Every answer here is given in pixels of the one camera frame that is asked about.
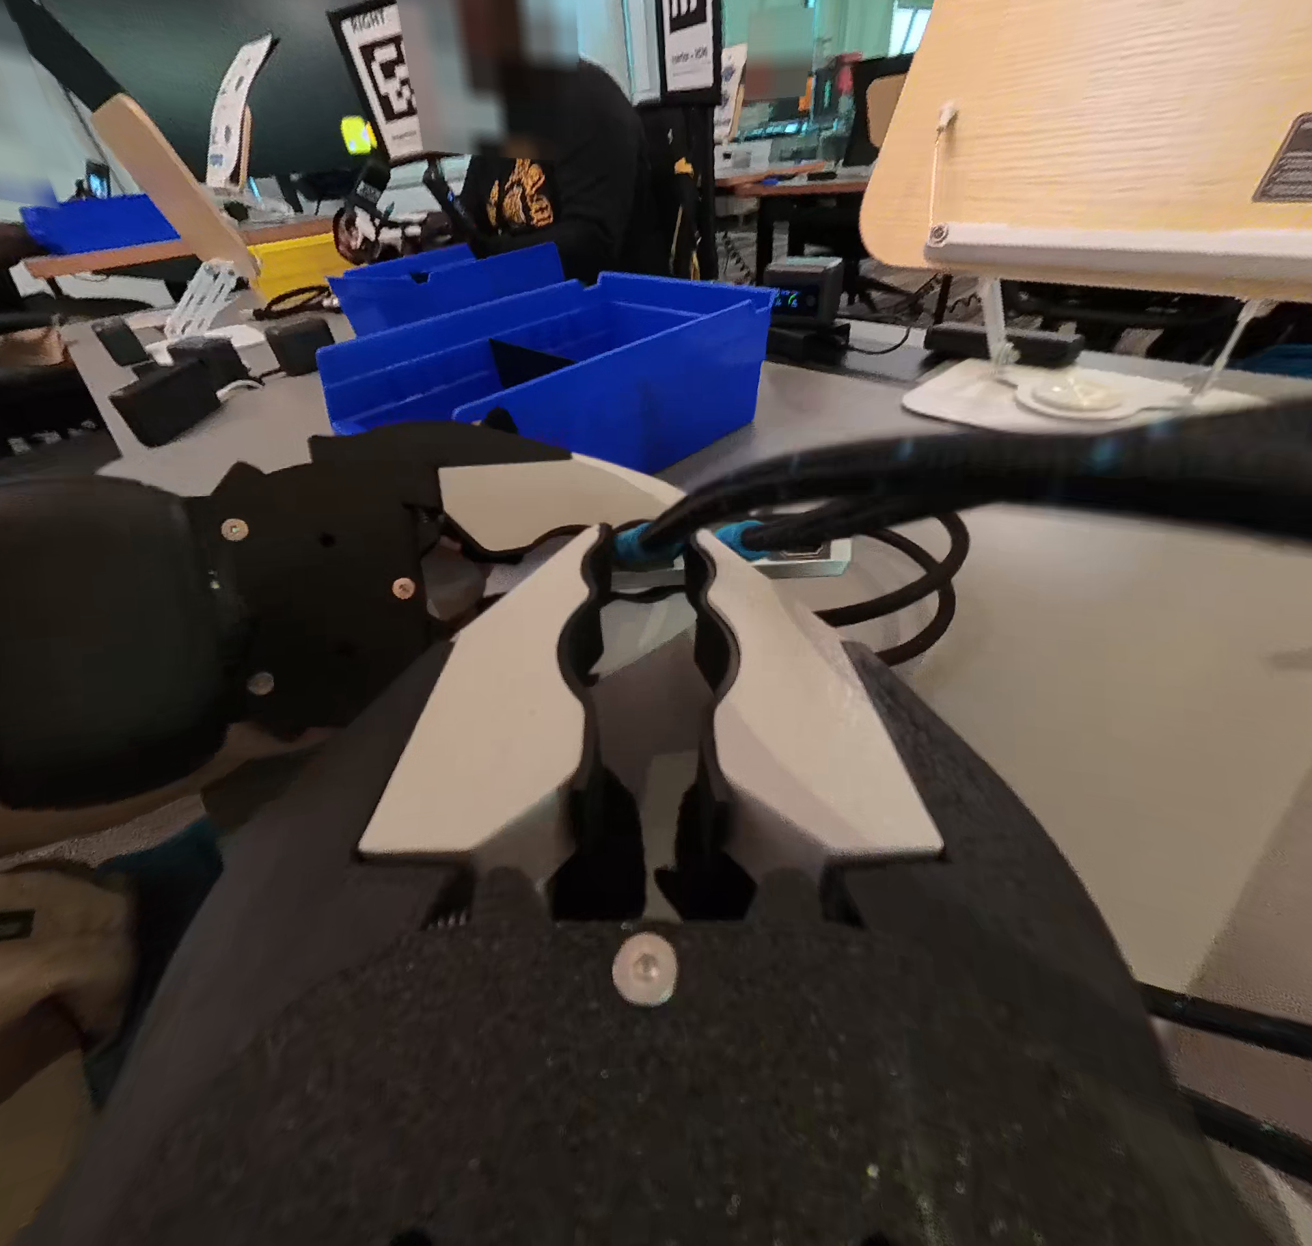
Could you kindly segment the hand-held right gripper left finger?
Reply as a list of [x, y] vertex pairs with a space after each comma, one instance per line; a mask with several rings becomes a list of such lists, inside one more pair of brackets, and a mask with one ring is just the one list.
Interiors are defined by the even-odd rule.
[[634, 796], [605, 767], [593, 668], [612, 531], [585, 526], [463, 627], [356, 852], [520, 872], [560, 921], [632, 921], [647, 865]]

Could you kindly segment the black framed chair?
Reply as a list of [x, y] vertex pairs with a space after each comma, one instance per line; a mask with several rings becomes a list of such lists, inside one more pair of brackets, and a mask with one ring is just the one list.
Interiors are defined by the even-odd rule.
[[850, 64], [852, 122], [843, 167], [872, 165], [890, 127], [913, 51], [861, 57]]

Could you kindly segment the yellow plastic bin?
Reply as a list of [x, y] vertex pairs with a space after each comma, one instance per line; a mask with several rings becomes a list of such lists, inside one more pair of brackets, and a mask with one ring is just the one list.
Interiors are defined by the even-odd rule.
[[257, 262], [252, 286], [266, 302], [297, 288], [326, 284], [355, 266], [337, 252], [331, 230], [256, 243], [248, 252]]

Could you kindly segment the framed tag poster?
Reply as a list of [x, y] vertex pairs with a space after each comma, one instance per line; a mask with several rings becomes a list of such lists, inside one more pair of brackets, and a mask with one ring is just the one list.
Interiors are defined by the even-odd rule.
[[425, 158], [398, 0], [362, 0], [326, 14], [378, 151], [394, 163]]
[[654, 0], [659, 98], [715, 107], [720, 102], [720, 0]]

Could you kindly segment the white printed sign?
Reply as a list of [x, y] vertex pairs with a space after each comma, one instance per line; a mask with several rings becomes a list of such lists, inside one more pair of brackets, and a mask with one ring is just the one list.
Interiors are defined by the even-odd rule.
[[275, 33], [247, 41], [223, 73], [209, 116], [205, 154], [205, 187], [214, 192], [239, 192], [248, 178], [254, 125], [250, 89], [277, 42]]

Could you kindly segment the black yellow-print jacket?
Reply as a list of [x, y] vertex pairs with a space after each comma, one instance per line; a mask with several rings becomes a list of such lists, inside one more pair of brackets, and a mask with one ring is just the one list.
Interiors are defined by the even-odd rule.
[[652, 198], [675, 279], [719, 279], [711, 111], [661, 102], [645, 113]]

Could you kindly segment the wooden laptop stand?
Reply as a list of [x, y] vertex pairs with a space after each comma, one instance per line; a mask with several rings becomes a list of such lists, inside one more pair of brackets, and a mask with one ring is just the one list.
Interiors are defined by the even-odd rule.
[[[1095, 432], [1259, 401], [1218, 378], [1261, 306], [1310, 297], [1310, 0], [935, 0], [861, 199], [870, 255], [978, 280], [987, 349], [919, 416]], [[1002, 280], [1240, 300], [1212, 365], [1039, 369]]]
[[228, 306], [239, 279], [254, 282], [259, 261], [232, 217], [198, 181], [147, 113], [124, 91], [92, 107], [90, 122], [128, 176], [173, 225], [200, 266], [165, 318], [165, 340], [205, 335]]

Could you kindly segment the black bin divider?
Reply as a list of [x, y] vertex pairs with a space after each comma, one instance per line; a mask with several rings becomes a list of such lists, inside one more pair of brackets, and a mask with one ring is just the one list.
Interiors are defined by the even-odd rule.
[[540, 351], [504, 338], [490, 336], [488, 351], [502, 389], [529, 383], [558, 369], [575, 365], [575, 358], [555, 351]]

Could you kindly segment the black power station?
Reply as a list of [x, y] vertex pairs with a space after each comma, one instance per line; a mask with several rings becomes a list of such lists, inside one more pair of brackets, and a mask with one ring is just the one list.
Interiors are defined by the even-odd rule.
[[775, 289], [773, 327], [827, 329], [843, 302], [845, 262], [832, 253], [787, 253], [764, 268], [764, 286]]

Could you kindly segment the blue plastic bin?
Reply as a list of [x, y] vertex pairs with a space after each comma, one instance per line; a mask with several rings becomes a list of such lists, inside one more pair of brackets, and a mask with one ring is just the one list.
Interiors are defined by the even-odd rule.
[[180, 237], [144, 192], [23, 205], [19, 217], [46, 253], [117, 250]]
[[[773, 288], [602, 271], [565, 279], [553, 244], [466, 246], [331, 279], [353, 335], [319, 349], [337, 434], [391, 423], [510, 423], [522, 437], [659, 472], [746, 427], [757, 407]], [[502, 389], [497, 336], [575, 358]]]

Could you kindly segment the black HDMI switch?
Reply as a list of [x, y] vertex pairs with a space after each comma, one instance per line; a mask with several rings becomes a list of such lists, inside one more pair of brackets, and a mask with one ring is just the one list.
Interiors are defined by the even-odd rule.
[[[782, 549], [753, 560], [769, 578], [830, 578], [850, 565], [852, 538], [829, 538], [803, 549]], [[684, 558], [654, 564], [614, 564], [611, 589], [634, 596], [641, 592], [674, 591], [684, 582]]]

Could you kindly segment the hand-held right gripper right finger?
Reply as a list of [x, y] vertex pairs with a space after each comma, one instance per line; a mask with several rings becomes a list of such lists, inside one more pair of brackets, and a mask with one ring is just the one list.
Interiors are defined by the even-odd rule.
[[722, 538], [684, 547], [693, 661], [710, 690], [672, 865], [684, 921], [737, 921], [775, 872], [823, 890], [847, 867], [942, 857], [935, 825], [848, 648]]

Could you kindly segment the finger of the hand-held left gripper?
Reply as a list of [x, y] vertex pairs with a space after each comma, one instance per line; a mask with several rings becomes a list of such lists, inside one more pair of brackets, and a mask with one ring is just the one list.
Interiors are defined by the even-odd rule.
[[481, 562], [463, 553], [425, 553], [429, 638], [448, 641], [529, 574], [526, 564]]
[[438, 466], [441, 513], [463, 546], [515, 558], [567, 529], [641, 524], [683, 499], [663, 479], [596, 457]]

